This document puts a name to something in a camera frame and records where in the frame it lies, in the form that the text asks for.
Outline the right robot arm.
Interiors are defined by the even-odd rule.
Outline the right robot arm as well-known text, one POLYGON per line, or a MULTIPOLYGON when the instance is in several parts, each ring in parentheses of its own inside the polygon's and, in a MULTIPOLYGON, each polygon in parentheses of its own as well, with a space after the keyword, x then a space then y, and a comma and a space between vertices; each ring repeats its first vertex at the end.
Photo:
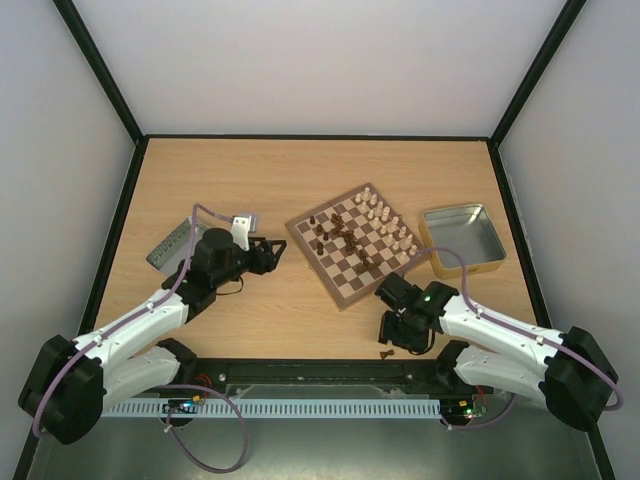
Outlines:
POLYGON ((375 294, 388 307, 380 343, 422 355, 437 335, 451 336, 436 367, 447 391, 470 385, 510 392, 580 431, 593 429, 610 407, 618 375, 584 329, 529 325, 473 302, 465 289, 437 281, 420 288, 396 273, 375 294))

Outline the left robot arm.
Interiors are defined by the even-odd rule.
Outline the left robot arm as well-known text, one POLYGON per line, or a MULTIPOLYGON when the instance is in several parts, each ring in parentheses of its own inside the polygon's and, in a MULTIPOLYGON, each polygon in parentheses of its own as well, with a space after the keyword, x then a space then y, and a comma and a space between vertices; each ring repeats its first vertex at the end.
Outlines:
POLYGON ((74 339, 55 335, 41 347, 19 395, 32 432, 71 444, 86 435, 113 405, 183 375, 193 356, 186 347, 142 347, 206 310, 220 287, 246 273, 273 271, 286 249, 236 228, 207 229, 145 302, 104 327, 74 339))

